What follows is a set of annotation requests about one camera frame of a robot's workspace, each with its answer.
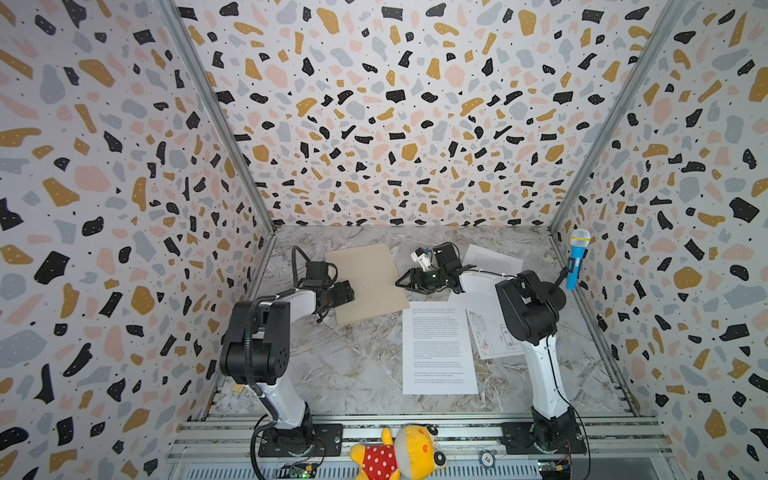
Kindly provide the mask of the beige manila folder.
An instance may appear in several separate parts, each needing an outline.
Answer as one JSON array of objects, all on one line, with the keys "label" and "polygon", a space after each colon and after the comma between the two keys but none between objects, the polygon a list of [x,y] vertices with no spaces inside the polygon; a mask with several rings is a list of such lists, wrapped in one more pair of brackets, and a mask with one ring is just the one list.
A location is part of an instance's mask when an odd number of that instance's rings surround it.
[{"label": "beige manila folder", "polygon": [[339,268],[340,279],[348,280],[354,290],[353,301],[335,308],[338,325],[348,326],[409,308],[405,291],[395,286],[399,276],[385,244],[329,252],[325,260]]}]

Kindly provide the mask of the white text sheet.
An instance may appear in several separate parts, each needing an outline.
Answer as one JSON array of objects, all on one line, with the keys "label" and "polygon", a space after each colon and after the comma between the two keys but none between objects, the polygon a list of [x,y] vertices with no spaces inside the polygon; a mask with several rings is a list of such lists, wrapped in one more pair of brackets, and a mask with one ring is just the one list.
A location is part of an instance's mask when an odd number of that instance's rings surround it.
[{"label": "white text sheet", "polygon": [[502,318],[495,285],[523,270],[521,259],[470,245],[462,259],[471,265],[461,276],[463,293],[451,293],[449,302],[486,318]]},{"label": "white text sheet", "polygon": [[426,301],[402,312],[402,376],[406,395],[478,393],[463,308]]}]

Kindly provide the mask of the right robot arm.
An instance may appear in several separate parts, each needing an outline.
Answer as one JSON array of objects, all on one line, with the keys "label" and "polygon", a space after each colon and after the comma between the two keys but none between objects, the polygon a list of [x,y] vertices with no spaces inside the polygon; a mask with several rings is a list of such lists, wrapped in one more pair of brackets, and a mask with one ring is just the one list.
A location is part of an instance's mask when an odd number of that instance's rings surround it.
[{"label": "right robot arm", "polygon": [[533,387],[531,443],[542,452],[555,452],[578,434],[579,416],[561,389],[556,365],[556,334],[559,312],[565,307],[565,292],[574,290],[585,249],[572,248],[571,257],[553,282],[532,270],[503,273],[475,264],[464,264],[455,244],[445,242],[431,249],[418,248],[411,268],[395,285],[430,295],[445,289],[455,294],[483,294],[500,310],[504,329],[523,345]]}]

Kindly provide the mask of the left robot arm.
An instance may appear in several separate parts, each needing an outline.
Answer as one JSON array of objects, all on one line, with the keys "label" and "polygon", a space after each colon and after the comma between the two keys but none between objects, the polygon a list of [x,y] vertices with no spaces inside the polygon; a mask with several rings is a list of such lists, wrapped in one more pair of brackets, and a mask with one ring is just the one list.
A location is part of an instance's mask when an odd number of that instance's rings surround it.
[{"label": "left robot arm", "polygon": [[286,291],[241,301],[233,308],[223,339],[219,367],[236,384],[248,387],[267,412],[262,429],[266,439],[285,450],[300,451],[314,443],[308,404],[298,395],[286,371],[290,360],[291,324],[354,300],[347,281],[338,280],[337,267],[308,261],[305,276]]}]

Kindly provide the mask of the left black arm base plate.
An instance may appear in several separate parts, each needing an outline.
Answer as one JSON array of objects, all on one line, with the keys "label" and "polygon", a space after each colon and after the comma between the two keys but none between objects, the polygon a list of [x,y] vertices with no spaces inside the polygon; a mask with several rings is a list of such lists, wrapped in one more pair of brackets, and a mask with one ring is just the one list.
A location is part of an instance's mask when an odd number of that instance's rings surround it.
[{"label": "left black arm base plate", "polygon": [[340,423],[318,424],[307,430],[267,429],[258,448],[260,458],[289,458],[341,455],[344,427]]}]

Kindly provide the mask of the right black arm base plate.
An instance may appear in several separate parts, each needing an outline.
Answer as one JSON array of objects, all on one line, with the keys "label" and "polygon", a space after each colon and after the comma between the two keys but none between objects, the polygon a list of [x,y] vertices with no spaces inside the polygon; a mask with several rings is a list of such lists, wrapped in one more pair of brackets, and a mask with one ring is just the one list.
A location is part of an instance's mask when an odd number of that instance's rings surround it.
[{"label": "right black arm base plate", "polygon": [[507,454],[539,455],[587,452],[579,425],[567,422],[555,425],[545,421],[504,422],[501,424],[501,444]]}]

